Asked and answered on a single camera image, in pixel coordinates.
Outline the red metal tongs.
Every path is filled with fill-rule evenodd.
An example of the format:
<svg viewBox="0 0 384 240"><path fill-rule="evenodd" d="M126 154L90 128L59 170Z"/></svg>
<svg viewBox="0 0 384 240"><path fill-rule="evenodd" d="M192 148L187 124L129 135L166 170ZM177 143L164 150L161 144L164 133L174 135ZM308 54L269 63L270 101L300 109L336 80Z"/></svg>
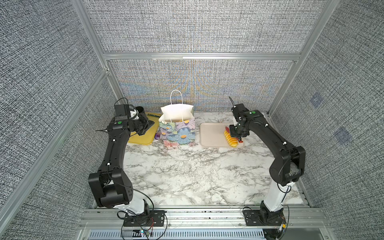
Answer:
<svg viewBox="0 0 384 240"><path fill-rule="evenodd" d="M230 133L230 128L229 128L229 127L226 127L226 131L227 131L228 133ZM237 139L238 139L238 142L239 142L239 143L243 143L243 141L242 141L241 138L237 138Z"/></svg>

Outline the yellow striped bread front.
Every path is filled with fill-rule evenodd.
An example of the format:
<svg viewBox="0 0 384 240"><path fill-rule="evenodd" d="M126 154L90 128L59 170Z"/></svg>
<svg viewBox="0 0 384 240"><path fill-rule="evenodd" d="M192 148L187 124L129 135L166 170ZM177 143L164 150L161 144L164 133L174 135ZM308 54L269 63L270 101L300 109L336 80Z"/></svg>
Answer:
<svg viewBox="0 0 384 240"><path fill-rule="evenodd" d="M238 146L239 142L237 138L232 137L227 131L224 131L224 136L230 147L236 148Z"/></svg>

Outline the floral paper gift bag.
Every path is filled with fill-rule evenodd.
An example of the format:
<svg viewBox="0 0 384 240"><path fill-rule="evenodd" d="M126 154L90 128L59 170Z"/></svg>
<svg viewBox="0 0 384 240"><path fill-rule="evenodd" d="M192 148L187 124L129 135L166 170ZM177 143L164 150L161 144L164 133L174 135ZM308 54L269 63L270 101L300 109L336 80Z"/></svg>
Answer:
<svg viewBox="0 0 384 240"><path fill-rule="evenodd" d="M194 145L196 139L196 121L194 106L184 102L170 102L161 107L162 115L159 118L160 139L168 148L182 145Z"/></svg>

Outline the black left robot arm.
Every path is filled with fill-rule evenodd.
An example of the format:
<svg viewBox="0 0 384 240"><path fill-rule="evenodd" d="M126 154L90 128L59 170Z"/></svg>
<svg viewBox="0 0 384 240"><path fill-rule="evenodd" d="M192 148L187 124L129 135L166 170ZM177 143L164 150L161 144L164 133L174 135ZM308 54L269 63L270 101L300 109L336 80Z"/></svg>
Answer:
<svg viewBox="0 0 384 240"><path fill-rule="evenodd" d="M134 119L127 116L114 117L106 128L108 146L99 169L89 175L88 183L101 208L117 208L131 215L149 216L146 200L134 197L132 182L126 175L123 165L127 143L131 133L141 136L154 125L145 113Z"/></svg>

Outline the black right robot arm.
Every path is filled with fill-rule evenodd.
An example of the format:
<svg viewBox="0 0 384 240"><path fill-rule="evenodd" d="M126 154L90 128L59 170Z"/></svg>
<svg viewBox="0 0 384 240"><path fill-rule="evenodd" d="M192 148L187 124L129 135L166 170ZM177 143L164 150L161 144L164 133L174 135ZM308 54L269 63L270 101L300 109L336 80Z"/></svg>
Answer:
<svg viewBox="0 0 384 240"><path fill-rule="evenodd" d="M304 174L306 150L282 137L260 111L248 110L243 104L234 104L231 111L236 120L235 125L229 126L231 137L241 141L254 133L274 157L269 167L272 182L261 202L260 212L265 215L280 213L288 193Z"/></svg>

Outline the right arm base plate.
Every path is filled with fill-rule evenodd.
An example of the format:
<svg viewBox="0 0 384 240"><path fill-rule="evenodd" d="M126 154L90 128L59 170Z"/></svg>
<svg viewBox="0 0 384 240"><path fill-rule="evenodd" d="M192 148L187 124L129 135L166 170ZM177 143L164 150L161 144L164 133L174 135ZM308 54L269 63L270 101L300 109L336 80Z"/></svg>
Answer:
<svg viewBox="0 0 384 240"><path fill-rule="evenodd" d="M281 226L286 222L283 211L270 212L268 209L243 209L247 226Z"/></svg>

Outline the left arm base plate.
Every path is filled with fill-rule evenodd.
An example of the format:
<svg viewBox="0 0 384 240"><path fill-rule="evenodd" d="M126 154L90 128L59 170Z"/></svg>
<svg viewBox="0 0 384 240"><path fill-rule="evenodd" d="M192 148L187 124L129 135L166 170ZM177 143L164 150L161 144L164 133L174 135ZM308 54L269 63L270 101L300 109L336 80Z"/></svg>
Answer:
<svg viewBox="0 0 384 240"><path fill-rule="evenodd" d="M132 211L126 211L124 227L163 227L166 216L165 211L153 211L149 216L145 214L136 215Z"/></svg>

